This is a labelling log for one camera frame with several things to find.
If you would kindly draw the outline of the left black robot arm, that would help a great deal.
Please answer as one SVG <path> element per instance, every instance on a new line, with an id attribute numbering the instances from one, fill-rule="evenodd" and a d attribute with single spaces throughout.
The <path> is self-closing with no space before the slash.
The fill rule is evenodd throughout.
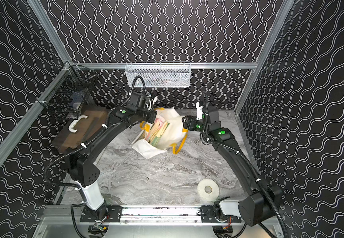
<path id="1" fill-rule="evenodd" d="M 138 123 L 153 123 L 156 119 L 156 95 L 131 93 L 124 105 L 112 109 L 100 129 L 76 149 L 69 151 L 46 166 L 43 176 L 53 186 L 74 187 L 83 199 L 82 206 L 87 209 L 95 221 L 107 218 L 106 202 L 99 190 L 100 170 L 94 165 L 98 155 L 123 131 Z M 52 181 L 48 172 L 57 162 L 64 161 L 67 173 L 73 182 Z"/>

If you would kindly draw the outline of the white tote bag yellow handles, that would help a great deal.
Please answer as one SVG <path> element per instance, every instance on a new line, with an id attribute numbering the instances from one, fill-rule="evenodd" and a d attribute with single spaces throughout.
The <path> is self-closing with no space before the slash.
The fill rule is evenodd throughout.
<path id="1" fill-rule="evenodd" d="M 131 147 L 144 158 L 150 159 L 165 153 L 168 148 L 178 154 L 183 148 L 188 130 L 183 128 L 182 119 L 174 108 L 157 108 L 154 123 L 141 122 L 141 132 L 131 143 Z"/>

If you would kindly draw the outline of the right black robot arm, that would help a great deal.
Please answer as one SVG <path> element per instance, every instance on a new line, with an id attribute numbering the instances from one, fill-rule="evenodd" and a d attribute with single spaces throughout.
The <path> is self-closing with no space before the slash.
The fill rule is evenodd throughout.
<path id="1" fill-rule="evenodd" d="M 236 209 L 224 208 L 223 203 L 230 198 L 221 199 L 216 203 L 219 217 L 240 217 L 250 227 L 259 225 L 270 237 L 273 237 L 273 234 L 263 222 L 276 217 L 283 237 L 289 237 L 280 212 L 282 189 L 268 183 L 248 160 L 230 129 L 222 127 L 218 110 L 214 107 L 205 107 L 198 115 L 184 116 L 181 121 L 184 129 L 199 132 L 201 142 L 211 145 L 225 159 L 247 196 L 238 202 Z"/>

